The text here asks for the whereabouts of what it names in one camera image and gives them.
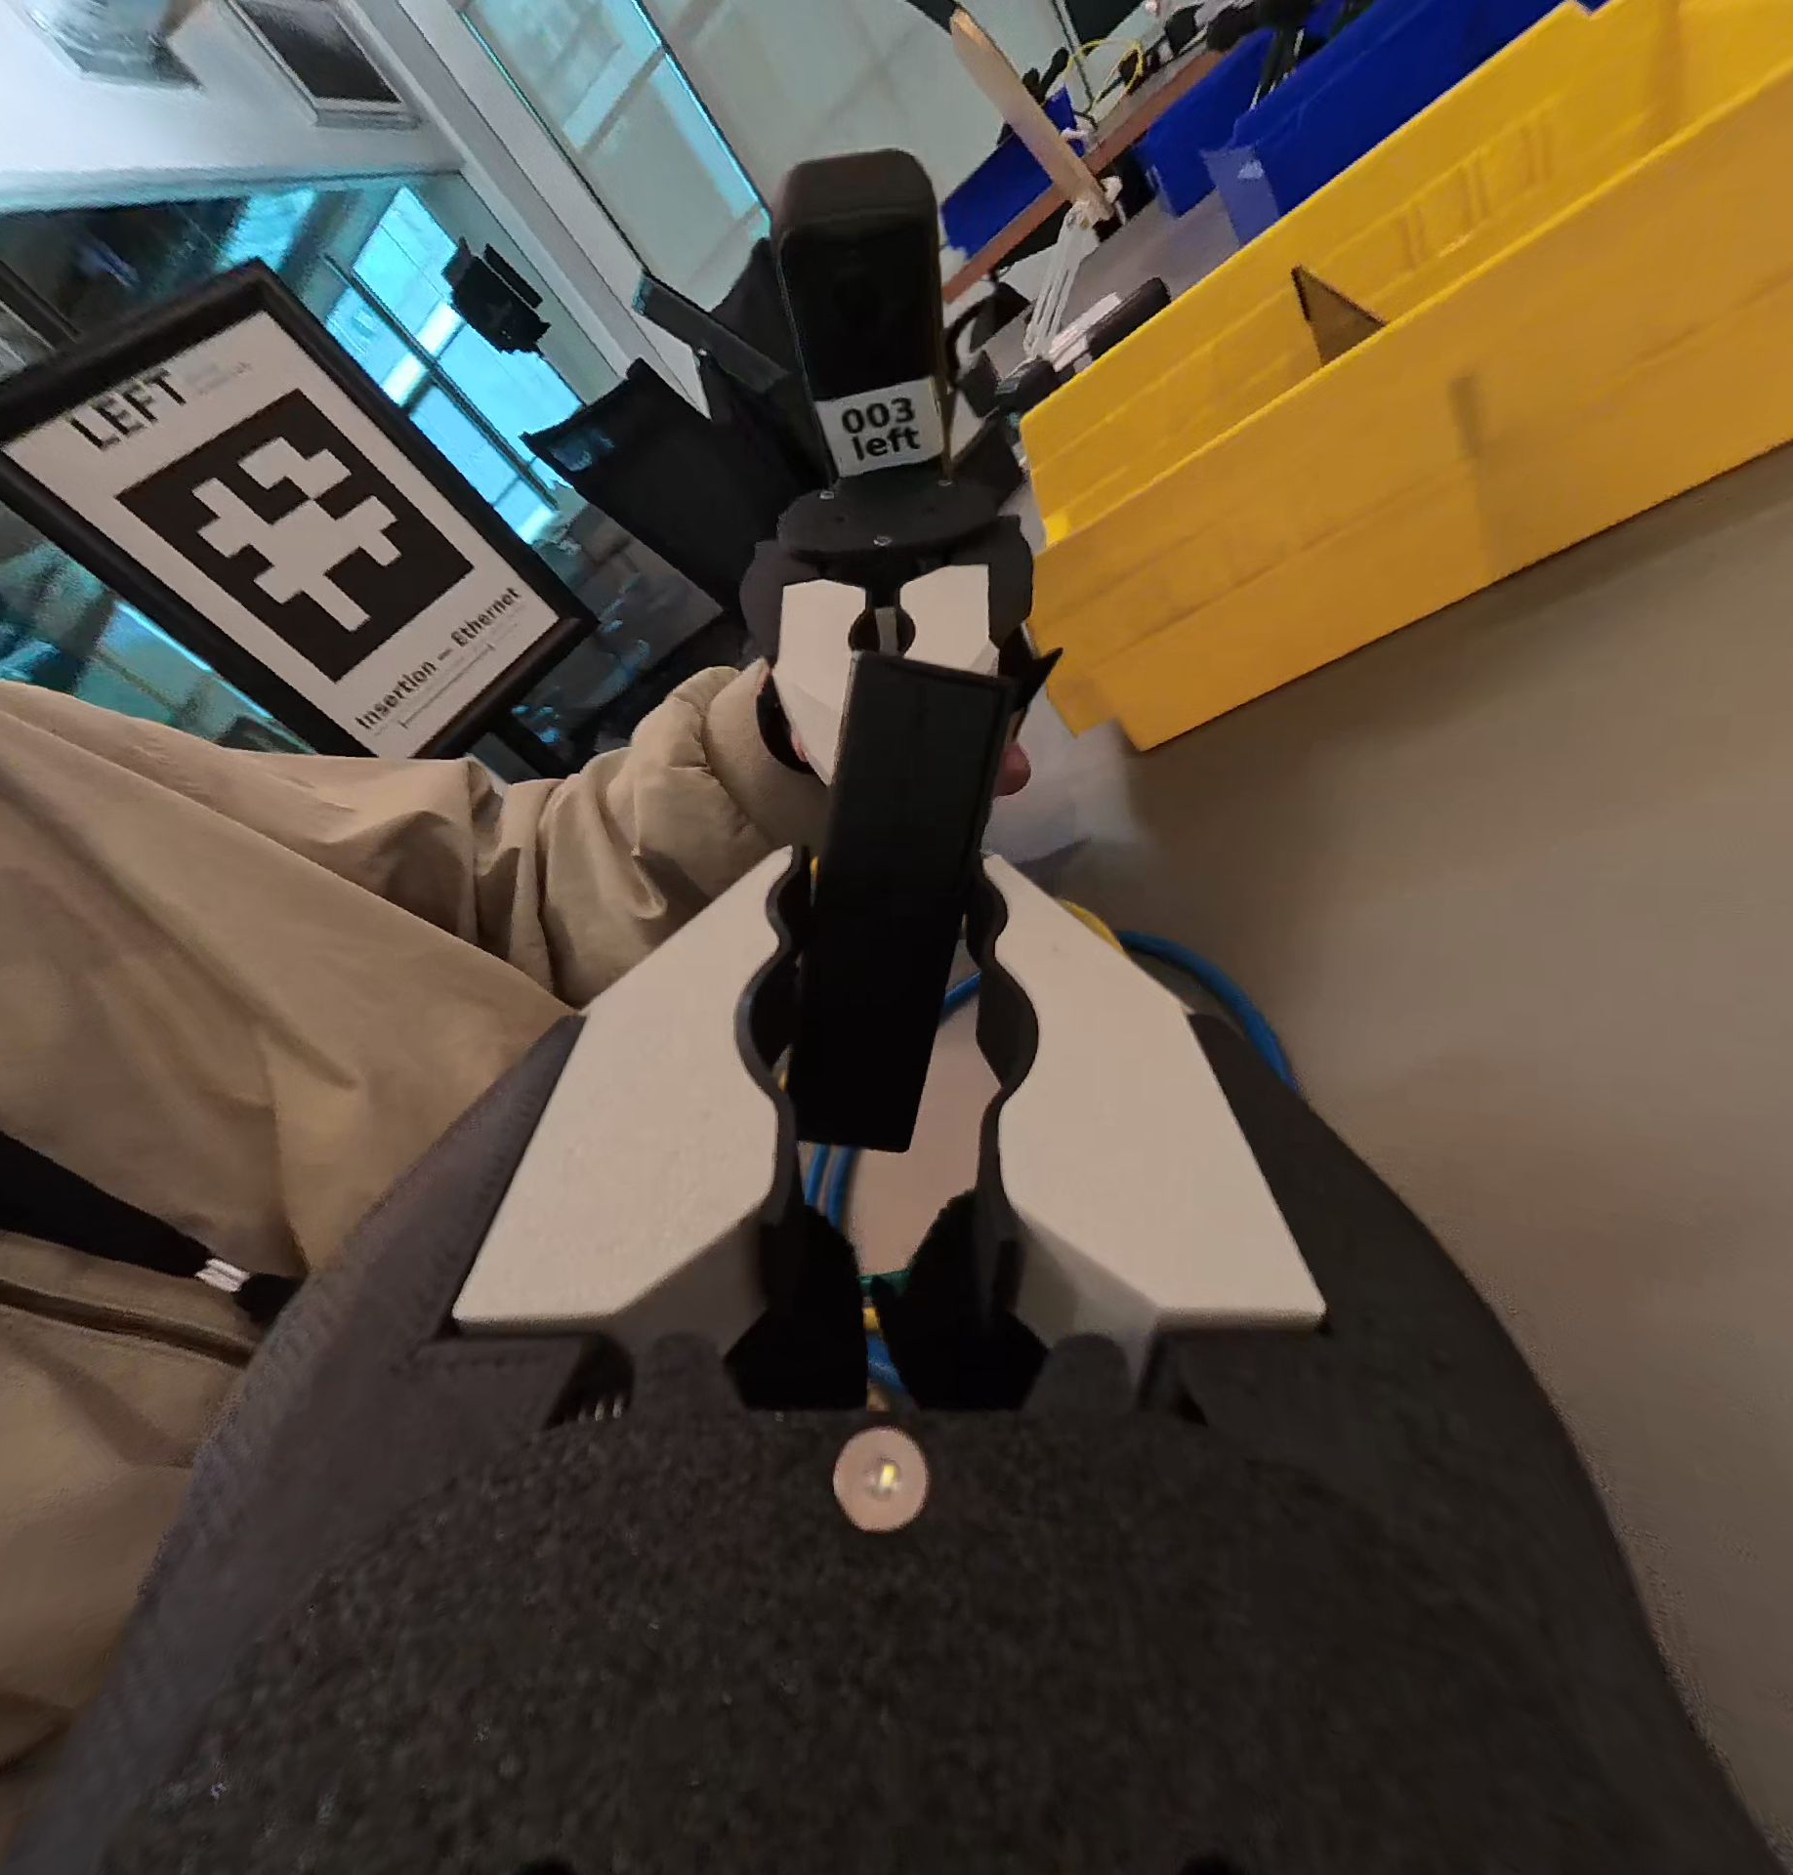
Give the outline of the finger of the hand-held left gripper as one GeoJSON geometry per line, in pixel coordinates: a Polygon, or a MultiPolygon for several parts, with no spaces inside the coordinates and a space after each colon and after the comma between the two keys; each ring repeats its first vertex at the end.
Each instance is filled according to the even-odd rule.
{"type": "Polygon", "coordinates": [[[778,611],[772,681],[801,760],[832,786],[854,682],[854,628],[869,611],[862,586],[795,580],[778,611]]]}
{"type": "Polygon", "coordinates": [[[949,565],[903,582],[898,611],[910,619],[910,661],[970,676],[1001,673],[987,565],[949,565]]]}

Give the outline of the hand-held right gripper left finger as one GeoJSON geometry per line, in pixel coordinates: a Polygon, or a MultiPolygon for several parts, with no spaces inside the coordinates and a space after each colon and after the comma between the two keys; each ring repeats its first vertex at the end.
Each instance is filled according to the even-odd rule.
{"type": "Polygon", "coordinates": [[[738,1341],[766,1314],[765,1231],[799,1147],[785,1046],[749,1021],[807,886],[801,852],[769,852],[589,1003],[457,1291],[462,1332],[738,1341]]]}

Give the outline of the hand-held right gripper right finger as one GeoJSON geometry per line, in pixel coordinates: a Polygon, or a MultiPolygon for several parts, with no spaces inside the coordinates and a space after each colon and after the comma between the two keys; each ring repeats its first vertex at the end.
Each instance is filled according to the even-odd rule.
{"type": "Polygon", "coordinates": [[[1004,856],[970,904],[976,1299],[1039,1341],[1315,1328],[1323,1295],[1185,1001],[1004,856]]]}

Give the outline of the black rectangular port block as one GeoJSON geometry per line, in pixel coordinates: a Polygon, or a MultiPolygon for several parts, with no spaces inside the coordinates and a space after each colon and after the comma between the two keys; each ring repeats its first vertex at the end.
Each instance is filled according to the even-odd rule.
{"type": "Polygon", "coordinates": [[[799,962],[799,1137],[910,1151],[1004,749],[1058,652],[976,676],[862,652],[799,962]]]}

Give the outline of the person's left forearm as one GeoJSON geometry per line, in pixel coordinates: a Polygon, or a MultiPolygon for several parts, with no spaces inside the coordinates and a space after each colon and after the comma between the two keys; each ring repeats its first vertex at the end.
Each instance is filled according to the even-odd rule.
{"type": "Polygon", "coordinates": [[[303,1274],[568,1010],[828,792],[703,670],[623,752],[237,752],[0,681],[0,1133],[206,1251],[303,1274]]]}

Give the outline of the blue plastic bin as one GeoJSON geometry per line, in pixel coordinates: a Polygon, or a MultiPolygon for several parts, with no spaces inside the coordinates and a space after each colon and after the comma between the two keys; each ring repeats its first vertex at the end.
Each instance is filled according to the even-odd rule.
{"type": "Polygon", "coordinates": [[[1553,11],[1555,3],[1377,3],[1345,24],[1206,156],[1238,245],[1260,240],[1553,11]]]}
{"type": "Polygon", "coordinates": [[[1270,28],[1247,34],[1138,139],[1138,166],[1163,216],[1177,221],[1213,192],[1209,152],[1227,149],[1256,104],[1273,39],[1270,28]]]}
{"type": "Polygon", "coordinates": [[[945,246],[975,259],[1028,207],[1054,192],[1034,152],[1004,124],[996,149],[940,202],[945,246]]]}

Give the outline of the black office chair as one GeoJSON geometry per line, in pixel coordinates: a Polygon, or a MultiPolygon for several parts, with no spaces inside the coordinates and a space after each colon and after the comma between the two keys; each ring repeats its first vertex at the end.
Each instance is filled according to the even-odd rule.
{"type": "Polygon", "coordinates": [[[753,242],[718,307],[646,274],[639,311],[692,347],[703,406],[648,363],[630,363],[608,393],[522,443],[584,504],[735,614],[753,552],[807,472],[790,425],[790,330],[769,242],[753,242]]]}

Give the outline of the yellow plastic bin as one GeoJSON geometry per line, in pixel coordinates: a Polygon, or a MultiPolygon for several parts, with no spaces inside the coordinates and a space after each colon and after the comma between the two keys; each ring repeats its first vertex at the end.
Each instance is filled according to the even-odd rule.
{"type": "Polygon", "coordinates": [[[1793,274],[1793,3],[1568,5],[1028,418],[1047,543],[1471,292],[1578,336],[1793,274]]]}
{"type": "Polygon", "coordinates": [[[1459,292],[1050,543],[1058,701],[1152,749],[1793,441],[1793,274],[1722,313],[1459,292]]]}

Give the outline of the black framed marker sign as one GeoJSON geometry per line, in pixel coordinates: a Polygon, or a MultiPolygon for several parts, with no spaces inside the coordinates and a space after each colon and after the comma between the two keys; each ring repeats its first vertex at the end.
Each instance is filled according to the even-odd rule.
{"type": "Polygon", "coordinates": [[[0,378],[0,502],[321,754],[466,754],[597,631],[257,259],[0,378]]]}

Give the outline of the person's beige jacket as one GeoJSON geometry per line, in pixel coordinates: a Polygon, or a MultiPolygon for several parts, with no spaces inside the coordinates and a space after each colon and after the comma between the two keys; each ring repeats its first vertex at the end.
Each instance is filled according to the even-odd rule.
{"type": "Polygon", "coordinates": [[[0,1235],[0,1861],[257,1340],[203,1282],[0,1235]]]}

